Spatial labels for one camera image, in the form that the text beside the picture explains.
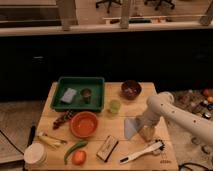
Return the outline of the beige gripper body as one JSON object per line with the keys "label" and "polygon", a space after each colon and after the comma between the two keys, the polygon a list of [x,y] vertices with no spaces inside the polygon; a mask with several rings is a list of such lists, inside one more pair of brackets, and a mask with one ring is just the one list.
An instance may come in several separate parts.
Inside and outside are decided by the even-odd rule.
{"label": "beige gripper body", "polygon": [[146,142],[150,142],[155,134],[155,126],[144,117],[137,116],[135,121],[137,132]]}

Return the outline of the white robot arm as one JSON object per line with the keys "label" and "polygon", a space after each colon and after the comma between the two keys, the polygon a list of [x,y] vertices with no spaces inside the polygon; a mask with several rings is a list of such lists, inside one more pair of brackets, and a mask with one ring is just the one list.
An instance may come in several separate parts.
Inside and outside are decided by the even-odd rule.
{"label": "white robot arm", "polygon": [[161,92],[148,97],[146,110],[135,118],[139,129],[158,124],[160,117],[175,122],[205,144],[213,148],[213,122],[173,105],[174,97],[169,92]]}

